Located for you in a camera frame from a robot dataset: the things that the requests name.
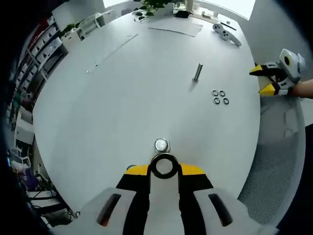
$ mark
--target small metal part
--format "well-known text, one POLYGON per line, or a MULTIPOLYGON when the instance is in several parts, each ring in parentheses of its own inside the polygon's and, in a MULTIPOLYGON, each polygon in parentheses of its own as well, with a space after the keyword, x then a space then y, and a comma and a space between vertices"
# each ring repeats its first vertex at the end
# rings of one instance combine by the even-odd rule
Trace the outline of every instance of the small metal part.
POLYGON ((214 95, 214 96, 218 96, 218 95, 219 95, 219 93, 217 92, 217 90, 212 90, 212 95, 214 95))
POLYGON ((170 143, 165 138, 159 138, 155 141, 155 150, 157 153, 169 153, 170 143))
POLYGON ((218 99, 217 97, 214 97, 213 98, 213 103, 215 103, 215 104, 220 104, 220 99, 218 99))
POLYGON ((201 70, 202 70, 202 67, 203 67, 203 64, 199 63, 198 68, 197 68, 196 75, 195 75, 195 77, 192 79, 193 82, 198 82, 198 80, 199 80, 199 75, 200 75, 200 72, 201 72, 201 70))
POLYGON ((224 104, 229 104, 229 99, 223 98, 223 102, 224 102, 224 104))
POLYGON ((224 97, 225 96, 225 92, 220 90, 220 96, 224 97))

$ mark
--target metal rod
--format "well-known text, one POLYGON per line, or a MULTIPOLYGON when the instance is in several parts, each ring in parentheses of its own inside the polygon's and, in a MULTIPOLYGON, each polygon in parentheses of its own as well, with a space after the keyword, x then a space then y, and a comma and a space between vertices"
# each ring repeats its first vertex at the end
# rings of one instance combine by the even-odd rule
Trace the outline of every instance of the metal rod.
POLYGON ((195 77, 192 79, 192 81, 198 82, 198 79, 199 79, 199 76, 200 76, 200 72, 201 72, 202 67, 203 67, 203 64, 199 63, 198 68, 197 68, 196 75, 195 75, 195 77))

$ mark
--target metal nut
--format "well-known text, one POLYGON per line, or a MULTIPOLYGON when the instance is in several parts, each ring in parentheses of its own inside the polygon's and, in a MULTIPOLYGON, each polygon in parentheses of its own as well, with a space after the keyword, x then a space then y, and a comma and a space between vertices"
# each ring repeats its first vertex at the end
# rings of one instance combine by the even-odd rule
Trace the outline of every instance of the metal nut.
POLYGON ((224 97, 225 96, 225 92, 220 90, 220 96, 224 97))
POLYGON ((220 104, 220 99, 218 99, 217 97, 214 97, 213 98, 213 103, 215 103, 215 104, 220 104))
POLYGON ((214 95, 214 96, 218 96, 218 95, 219 95, 219 93, 217 92, 217 90, 212 90, 212 95, 214 95))
POLYGON ((224 98, 224 99, 223 99, 223 102, 224 102, 224 104, 229 104, 229 99, 224 98))

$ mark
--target green leaves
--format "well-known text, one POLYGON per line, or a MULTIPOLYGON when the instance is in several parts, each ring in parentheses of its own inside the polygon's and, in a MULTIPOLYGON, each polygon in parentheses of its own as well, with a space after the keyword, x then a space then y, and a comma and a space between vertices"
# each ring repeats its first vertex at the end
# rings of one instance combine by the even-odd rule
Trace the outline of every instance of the green leaves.
POLYGON ((154 16, 154 14, 153 14, 151 11, 148 11, 148 12, 146 13, 146 16, 154 16))

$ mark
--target paper sheet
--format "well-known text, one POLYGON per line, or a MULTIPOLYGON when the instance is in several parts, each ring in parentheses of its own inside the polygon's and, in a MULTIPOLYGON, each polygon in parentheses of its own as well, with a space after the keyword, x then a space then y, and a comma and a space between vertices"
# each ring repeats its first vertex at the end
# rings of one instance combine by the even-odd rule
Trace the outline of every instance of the paper sheet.
POLYGON ((168 18, 150 23, 149 28, 172 31, 196 37, 203 28, 203 25, 192 23, 188 21, 188 19, 168 18))

